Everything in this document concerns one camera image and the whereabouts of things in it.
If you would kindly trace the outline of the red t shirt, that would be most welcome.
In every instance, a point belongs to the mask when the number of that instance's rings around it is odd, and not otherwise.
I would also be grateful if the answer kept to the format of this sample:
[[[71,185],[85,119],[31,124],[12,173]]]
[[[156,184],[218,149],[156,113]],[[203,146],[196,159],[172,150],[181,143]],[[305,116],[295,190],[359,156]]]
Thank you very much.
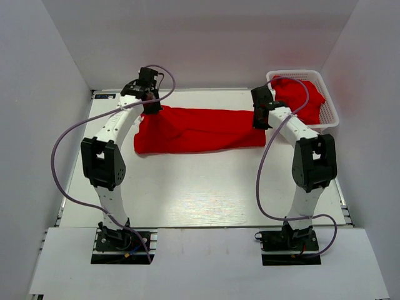
[[[209,153],[265,144],[265,132],[253,128],[251,111],[169,106],[145,114],[133,141],[141,155]]]

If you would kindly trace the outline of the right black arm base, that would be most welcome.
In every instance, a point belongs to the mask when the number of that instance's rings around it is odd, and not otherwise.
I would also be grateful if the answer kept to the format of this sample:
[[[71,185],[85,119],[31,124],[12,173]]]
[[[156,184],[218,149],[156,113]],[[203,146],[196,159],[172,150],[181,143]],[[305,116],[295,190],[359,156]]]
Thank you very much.
[[[319,244],[312,226],[294,230],[288,222],[285,222],[281,229],[259,231],[254,238],[261,245],[263,266],[321,264]]]

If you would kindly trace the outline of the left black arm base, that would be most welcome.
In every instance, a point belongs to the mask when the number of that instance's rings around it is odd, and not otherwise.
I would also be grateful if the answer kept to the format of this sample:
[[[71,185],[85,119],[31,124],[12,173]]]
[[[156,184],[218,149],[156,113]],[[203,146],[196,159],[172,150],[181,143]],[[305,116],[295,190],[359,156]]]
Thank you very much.
[[[109,229],[98,223],[91,264],[150,265],[156,253],[158,231],[139,230],[138,235],[125,229]]]

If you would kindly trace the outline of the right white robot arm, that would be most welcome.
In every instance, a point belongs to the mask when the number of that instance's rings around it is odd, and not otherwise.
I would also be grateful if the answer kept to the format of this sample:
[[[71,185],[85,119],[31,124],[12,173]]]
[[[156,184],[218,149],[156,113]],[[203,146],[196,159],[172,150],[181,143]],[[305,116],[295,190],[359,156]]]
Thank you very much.
[[[289,229],[282,233],[283,244],[297,249],[311,229],[321,194],[337,176],[336,149],[330,134],[319,134],[304,124],[283,102],[274,101],[268,87],[251,90],[256,129],[275,130],[293,147],[291,173],[296,184],[292,206],[284,218]]]

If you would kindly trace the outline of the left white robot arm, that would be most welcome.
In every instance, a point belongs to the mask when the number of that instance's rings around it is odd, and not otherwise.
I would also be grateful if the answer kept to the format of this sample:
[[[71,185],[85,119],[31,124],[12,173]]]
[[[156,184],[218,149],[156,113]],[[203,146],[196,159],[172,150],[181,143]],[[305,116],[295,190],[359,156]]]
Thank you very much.
[[[129,82],[122,90],[116,112],[111,113],[105,125],[92,138],[81,142],[84,177],[89,179],[104,209],[102,226],[114,230],[111,242],[118,249],[131,245],[132,234],[123,227],[129,226],[124,210],[121,184],[126,175],[126,165],[121,146],[135,120],[143,113],[141,101],[159,98],[157,77],[145,85],[142,79]]]

